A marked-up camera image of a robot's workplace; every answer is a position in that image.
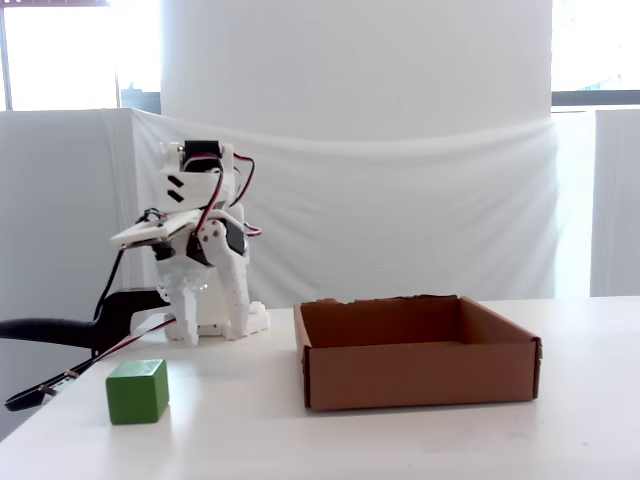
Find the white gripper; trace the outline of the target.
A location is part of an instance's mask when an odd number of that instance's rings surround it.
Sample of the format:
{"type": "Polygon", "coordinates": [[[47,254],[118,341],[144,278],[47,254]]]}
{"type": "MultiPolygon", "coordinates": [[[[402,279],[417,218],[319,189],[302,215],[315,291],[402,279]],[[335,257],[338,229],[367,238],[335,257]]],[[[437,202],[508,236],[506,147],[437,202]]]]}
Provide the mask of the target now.
{"type": "MultiPolygon", "coordinates": [[[[210,212],[208,221],[196,232],[199,210],[189,212],[187,223],[172,239],[152,245],[157,261],[178,254],[206,267],[214,267],[220,278],[228,315],[224,336],[239,340],[245,335],[249,317],[244,208],[241,204],[226,210],[220,218],[210,212]]],[[[158,292],[170,304],[175,318],[175,339],[187,345],[198,344],[197,297],[207,288],[206,270],[195,263],[157,263],[158,292]]]]}

